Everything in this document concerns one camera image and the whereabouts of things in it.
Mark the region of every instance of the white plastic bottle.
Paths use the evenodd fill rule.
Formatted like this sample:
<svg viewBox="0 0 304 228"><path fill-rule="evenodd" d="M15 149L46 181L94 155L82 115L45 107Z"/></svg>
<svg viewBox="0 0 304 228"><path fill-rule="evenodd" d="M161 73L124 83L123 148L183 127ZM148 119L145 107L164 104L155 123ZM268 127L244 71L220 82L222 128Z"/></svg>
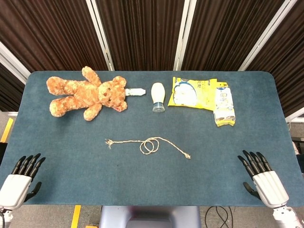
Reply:
<svg viewBox="0 0 304 228"><path fill-rule="evenodd" d="M165 111L163 101L165 99L165 88L162 83L154 83L151 89L151 96L153 100L153 112L161 113Z"/></svg>

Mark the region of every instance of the black cable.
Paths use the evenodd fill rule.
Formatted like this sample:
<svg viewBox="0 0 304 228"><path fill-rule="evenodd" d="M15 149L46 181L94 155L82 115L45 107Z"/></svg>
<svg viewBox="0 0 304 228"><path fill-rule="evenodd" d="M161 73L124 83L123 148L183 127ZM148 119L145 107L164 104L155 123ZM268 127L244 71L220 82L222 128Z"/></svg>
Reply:
<svg viewBox="0 0 304 228"><path fill-rule="evenodd" d="M0 216L2 218L2 228L5 228L5 220L4 220L4 215L2 212L0 212Z"/></svg>
<svg viewBox="0 0 304 228"><path fill-rule="evenodd" d="M224 223L220 226L220 228L222 228L224 225L226 225L226 227L229 228L228 225L227 225L227 223L226 223L227 220L228 220L228 212L226 211L225 208L223 208L223 207L221 207L221 206L220 206L220 208L222 208L222 209L225 211L225 213L226 213L226 220L224 220L224 219L221 217L221 215L219 214L218 207L215 207L215 210L217 211L218 216L219 216L220 219L224 222Z"/></svg>
<svg viewBox="0 0 304 228"><path fill-rule="evenodd" d="M216 209L216 212L218 214L218 216L221 218L221 220L223 221L223 224L219 227L219 228L222 228L224 225L226 225L227 228L229 228L228 224L227 224L227 220L228 220L228 212L225 208L221 207L221 206L212 206L212 207L209 207L208 210L206 211L206 214L205 214L205 226L206 228L208 228L207 226L207 215L208 215L208 212L210 211L211 208L215 207ZM223 219L223 217L220 215L219 213L219 210L218 210L218 207L223 209L226 213L226 218ZM231 228L233 228L233 214L232 214L232 210L231 210L231 207L228 207L229 210L230 210L230 215L231 215Z"/></svg>

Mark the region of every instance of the black fingertip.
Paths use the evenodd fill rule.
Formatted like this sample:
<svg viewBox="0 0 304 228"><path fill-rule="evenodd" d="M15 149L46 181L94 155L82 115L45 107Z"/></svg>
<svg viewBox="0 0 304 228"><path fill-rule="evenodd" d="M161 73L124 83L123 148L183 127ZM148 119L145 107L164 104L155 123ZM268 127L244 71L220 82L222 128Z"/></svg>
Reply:
<svg viewBox="0 0 304 228"><path fill-rule="evenodd" d="M260 152L256 152L256 154L257 154L261 159L262 159L262 158L265 159L264 155L262 155Z"/></svg>
<svg viewBox="0 0 304 228"><path fill-rule="evenodd" d="M259 156L257 156L255 153L250 152L250 155L251 155L251 157L253 157L253 159L254 159L256 162L261 162L261 159L260 159Z"/></svg>
<svg viewBox="0 0 304 228"><path fill-rule="evenodd" d="M40 165L42 164L42 162L44 162L45 161L45 157L43 157L43 158L41 158L38 162L40 163Z"/></svg>
<svg viewBox="0 0 304 228"><path fill-rule="evenodd" d="M249 193L253 191L252 187L250 187L250 185L247 182L243 182L243 185Z"/></svg>
<svg viewBox="0 0 304 228"><path fill-rule="evenodd" d="M245 159L241 155L238 155L237 157L240 159L241 162L245 161Z"/></svg>
<svg viewBox="0 0 304 228"><path fill-rule="evenodd" d="M243 150L243 154L245 154L245 156L247 157L247 155L249 154L247 151Z"/></svg>
<svg viewBox="0 0 304 228"><path fill-rule="evenodd" d="M40 157L41 153L38 153L34 156L35 159L38 159Z"/></svg>
<svg viewBox="0 0 304 228"><path fill-rule="evenodd" d="M24 162L29 162L33 158L33 155L29 156Z"/></svg>
<svg viewBox="0 0 304 228"><path fill-rule="evenodd" d="M37 192L40 190L41 185L42 185L42 182L39 181L39 182L36 184L36 186L35 186L35 188L33 189L33 191L37 193Z"/></svg>
<svg viewBox="0 0 304 228"><path fill-rule="evenodd" d="M20 162L23 162L27 157L26 156L23 156L19 159Z"/></svg>

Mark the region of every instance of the yellow plastic bag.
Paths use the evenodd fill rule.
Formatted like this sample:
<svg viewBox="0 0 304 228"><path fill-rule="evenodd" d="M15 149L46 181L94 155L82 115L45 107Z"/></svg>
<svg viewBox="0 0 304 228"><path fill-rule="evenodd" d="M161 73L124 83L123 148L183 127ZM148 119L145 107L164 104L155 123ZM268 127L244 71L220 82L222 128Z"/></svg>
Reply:
<svg viewBox="0 0 304 228"><path fill-rule="evenodd" d="M214 110L217 79L206 81L173 77L172 95L168 106L186 106Z"/></svg>
<svg viewBox="0 0 304 228"><path fill-rule="evenodd" d="M211 110L218 127L233 126L236 121L231 90L226 82L218 82L217 79L199 81L173 77L168 106Z"/></svg>

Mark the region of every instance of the yellow floor marking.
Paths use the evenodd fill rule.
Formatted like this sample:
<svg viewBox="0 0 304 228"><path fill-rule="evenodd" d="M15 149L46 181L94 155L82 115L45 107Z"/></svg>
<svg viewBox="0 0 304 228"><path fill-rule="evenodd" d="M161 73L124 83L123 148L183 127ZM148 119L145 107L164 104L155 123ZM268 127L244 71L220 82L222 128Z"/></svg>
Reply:
<svg viewBox="0 0 304 228"><path fill-rule="evenodd" d="M75 205L71 228L77 228L81 205Z"/></svg>
<svg viewBox="0 0 304 228"><path fill-rule="evenodd" d="M1 143L3 143L3 142L6 143L6 140L8 138L9 133L10 133L10 128L11 128L13 122L14 122L14 120L12 118L10 118L8 120L8 123L6 124L3 135L1 137L1 141L0 141Z"/></svg>

